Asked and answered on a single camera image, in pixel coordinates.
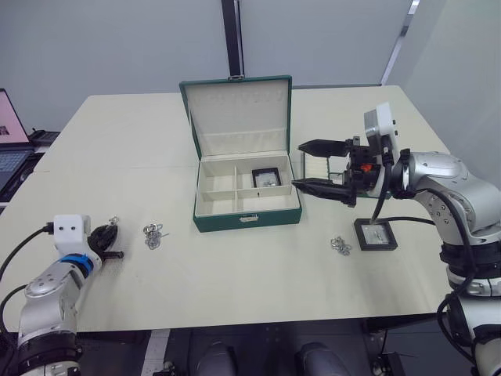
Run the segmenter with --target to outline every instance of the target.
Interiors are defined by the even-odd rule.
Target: black cable
[[[188,352],[186,354],[186,373],[188,374],[188,376],[193,374],[191,372],[192,347],[193,347],[193,329],[190,329],[188,337]]]
[[[383,355],[383,353],[384,353],[384,348],[386,347],[387,337],[388,337],[388,329],[386,331],[384,331],[383,345],[381,346],[381,351],[380,351],[379,355]]]
[[[5,309],[5,305],[11,299],[11,297],[13,297],[17,292],[24,290],[26,288],[26,286],[27,285],[24,284],[23,286],[16,287],[14,290],[9,292],[7,294],[7,296],[5,296],[4,299],[2,300],[2,303],[0,303],[0,332],[2,332],[8,338],[8,341],[10,341],[11,338],[9,337],[10,333],[7,330],[7,328],[5,327],[5,323],[3,321],[3,311]]]
[[[16,348],[13,348],[12,351],[10,352],[9,360],[7,360],[7,363],[5,363],[5,366],[3,366],[2,373],[0,374],[1,376],[5,376],[7,374],[7,370],[9,369],[10,363],[13,361],[15,353],[16,353]]]
[[[447,328],[445,327],[444,320],[443,320],[443,312],[444,308],[454,299],[457,298],[459,295],[461,295],[468,287],[468,285],[471,283],[471,281],[475,277],[475,273],[477,272],[477,267],[475,265],[475,259],[473,255],[473,249],[470,244],[470,239],[468,238],[468,233],[466,230],[466,227],[464,226],[463,221],[461,220],[460,213],[457,211],[456,206],[450,201],[450,199],[447,198],[443,192],[440,192],[438,190],[434,190],[432,188],[426,188],[425,189],[427,192],[432,193],[433,195],[437,196],[444,205],[449,209],[451,212],[452,217],[454,218],[454,221],[456,222],[457,229],[460,232],[461,236],[461,241],[463,242],[463,247],[465,249],[465,252],[467,254],[467,259],[470,264],[470,272],[468,273],[468,276],[465,278],[463,283],[456,287],[453,292],[445,296],[445,299],[440,303],[440,305],[437,308],[437,322],[438,326],[440,327],[440,330],[442,331],[443,335],[445,338],[449,341],[449,343],[465,358],[467,358],[473,365],[476,365],[474,354],[468,354],[460,345],[458,345],[455,341],[454,338],[452,338],[452,335],[449,333]]]
[[[394,221],[410,221],[410,222],[420,222],[420,223],[426,223],[427,225],[433,225],[435,226],[435,222],[433,222],[431,219],[425,219],[425,218],[417,218],[417,217],[387,217],[387,218],[379,218],[376,219],[376,224],[380,222],[394,222]]]
[[[477,344],[478,344],[478,337],[475,337],[474,340],[472,341],[471,347],[470,347],[471,356],[474,358],[474,360],[475,360],[475,351],[477,351]]]
[[[379,198],[377,199],[376,208],[374,209],[374,213],[372,218],[370,219],[370,223],[373,224],[376,222],[377,216],[381,212],[381,209],[384,204],[384,200],[386,200],[386,192],[390,187],[390,179],[391,179],[391,163],[384,164],[384,179],[383,185],[381,186],[381,191],[379,193]]]
[[[49,222],[47,223],[46,226],[43,226],[41,229],[36,230],[34,233],[32,233],[29,237],[24,239],[19,243],[17,247],[14,248],[12,252],[10,252],[10,255],[7,256],[5,261],[3,262],[2,266],[0,267],[0,281],[2,281],[3,274],[5,273],[5,270],[7,269],[7,266],[9,263],[12,261],[14,256],[21,250],[22,247],[24,247],[30,240],[32,240],[34,237],[41,233],[54,233],[54,223]]]

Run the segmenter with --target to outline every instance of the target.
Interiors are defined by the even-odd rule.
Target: laptop screen
[[[28,143],[26,132],[4,90],[0,89],[0,145]]]

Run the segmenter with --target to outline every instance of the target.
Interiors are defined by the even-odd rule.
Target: green jewelry box
[[[179,83],[200,159],[193,221],[200,232],[298,223],[290,163],[291,76]],[[280,185],[254,187],[277,168]]]

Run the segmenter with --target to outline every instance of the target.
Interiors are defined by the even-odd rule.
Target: white wall
[[[241,0],[247,76],[379,84],[411,0]]]
[[[500,22],[499,0],[421,0],[387,83],[474,175],[501,188]]]
[[[26,129],[61,130],[92,94],[228,75],[220,0],[0,0],[0,87]]]

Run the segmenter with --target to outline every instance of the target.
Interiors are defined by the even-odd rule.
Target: laptop
[[[0,89],[0,193],[33,152],[7,91]]]

